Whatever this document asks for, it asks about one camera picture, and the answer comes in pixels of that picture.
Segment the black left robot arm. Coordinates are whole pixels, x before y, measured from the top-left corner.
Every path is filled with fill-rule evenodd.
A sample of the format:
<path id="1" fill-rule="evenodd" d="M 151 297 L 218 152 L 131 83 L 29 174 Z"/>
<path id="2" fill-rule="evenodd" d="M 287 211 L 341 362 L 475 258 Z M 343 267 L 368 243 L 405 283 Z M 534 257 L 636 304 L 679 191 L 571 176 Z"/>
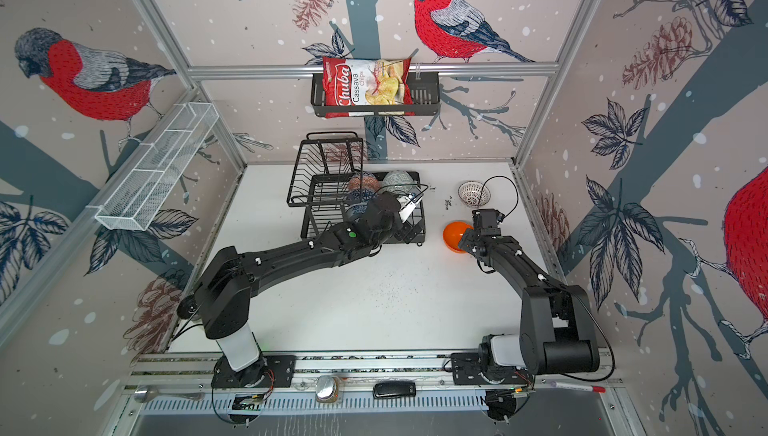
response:
<path id="1" fill-rule="evenodd" d="M 199 319 L 206 338 L 217 343 L 231 370 L 261 368 L 266 361 L 249 327 L 250 300 L 298 276 L 373 257 L 391 239 L 410 243 L 423 229 L 410 221 L 422 199 L 422 193 L 379 192 L 363 215 L 331 225 L 313 238 L 257 252 L 221 249 L 179 303 L 177 317 Z"/>

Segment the white brown patterned bowl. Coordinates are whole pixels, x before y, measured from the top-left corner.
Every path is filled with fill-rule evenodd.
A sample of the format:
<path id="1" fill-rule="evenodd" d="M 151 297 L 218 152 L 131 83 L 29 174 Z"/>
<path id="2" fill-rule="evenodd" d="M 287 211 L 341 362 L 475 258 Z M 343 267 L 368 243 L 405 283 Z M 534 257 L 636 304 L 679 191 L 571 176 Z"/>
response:
<path id="1" fill-rule="evenodd" d="M 470 208 L 480 208 L 491 200 L 490 190 L 478 181 L 466 181 L 459 185 L 458 196 Z"/>

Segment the green grey patterned bowl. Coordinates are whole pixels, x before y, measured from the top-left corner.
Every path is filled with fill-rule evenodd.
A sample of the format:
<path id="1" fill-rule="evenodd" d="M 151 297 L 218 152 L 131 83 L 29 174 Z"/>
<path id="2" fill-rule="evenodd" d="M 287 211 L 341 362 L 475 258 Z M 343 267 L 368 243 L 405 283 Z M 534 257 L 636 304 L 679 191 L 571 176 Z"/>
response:
<path id="1" fill-rule="evenodd" d="M 387 173 L 381 182 L 384 192 L 390 192 L 399 196 L 411 196 L 418 192 L 418 185 L 413 177 L 402 170 L 395 170 Z"/>

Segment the orange plastic bowl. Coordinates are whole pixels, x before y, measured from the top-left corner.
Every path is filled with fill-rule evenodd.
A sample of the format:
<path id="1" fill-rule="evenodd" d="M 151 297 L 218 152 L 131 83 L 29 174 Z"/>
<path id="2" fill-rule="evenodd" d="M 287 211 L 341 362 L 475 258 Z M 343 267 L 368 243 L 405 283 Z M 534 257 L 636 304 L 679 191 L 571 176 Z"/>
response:
<path id="1" fill-rule="evenodd" d="M 445 245 L 454 253 L 462 254 L 463 250 L 459 247 L 464 234 L 471 230 L 472 226 L 464 221 L 453 221 L 447 224 L 442 233 Z"/>

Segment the blue floral bowl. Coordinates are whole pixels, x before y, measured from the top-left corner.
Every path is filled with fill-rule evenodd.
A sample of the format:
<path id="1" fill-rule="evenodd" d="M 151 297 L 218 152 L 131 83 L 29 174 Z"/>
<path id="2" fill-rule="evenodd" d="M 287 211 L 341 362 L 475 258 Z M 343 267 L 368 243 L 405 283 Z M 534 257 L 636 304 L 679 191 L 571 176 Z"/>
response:
<path id="1" fill-rule="evenodd" d="M 367 202 L 356 203 L 349 205 L 344 212 L 345 221 L 357 221 L 367 211 Z"/>

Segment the orange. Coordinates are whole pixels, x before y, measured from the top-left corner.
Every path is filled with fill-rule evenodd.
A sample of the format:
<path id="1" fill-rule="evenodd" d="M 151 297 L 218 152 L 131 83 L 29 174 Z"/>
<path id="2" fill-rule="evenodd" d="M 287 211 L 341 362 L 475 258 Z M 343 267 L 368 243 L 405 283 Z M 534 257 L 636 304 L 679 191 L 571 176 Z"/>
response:
<path id="1" fill-rule="evenodd" d="M 347 190 L 349 192 L 357 190 L 368 190 L 376 192 L 380 189 L 381 183 L 377 177 L 369 172 L 357 172 L 354 173 L 347 183 Z"/>

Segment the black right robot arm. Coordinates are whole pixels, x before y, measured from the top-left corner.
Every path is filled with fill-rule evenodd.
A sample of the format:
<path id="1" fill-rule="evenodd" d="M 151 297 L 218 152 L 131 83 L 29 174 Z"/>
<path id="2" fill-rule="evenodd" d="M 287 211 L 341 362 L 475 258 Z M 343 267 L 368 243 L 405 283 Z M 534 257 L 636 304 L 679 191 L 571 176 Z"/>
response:
<path id="1" fill-rule="evenodd" d="M 472 228 L 458 247 L 502 276 L 521 299 L 519 332 L 512 355 L 534 375 L 594 373 L 600 365 L 597 324 L 585 290 L 546 274 L 511 236 L 501 234 L 504 215 L 472 212 Z"/>

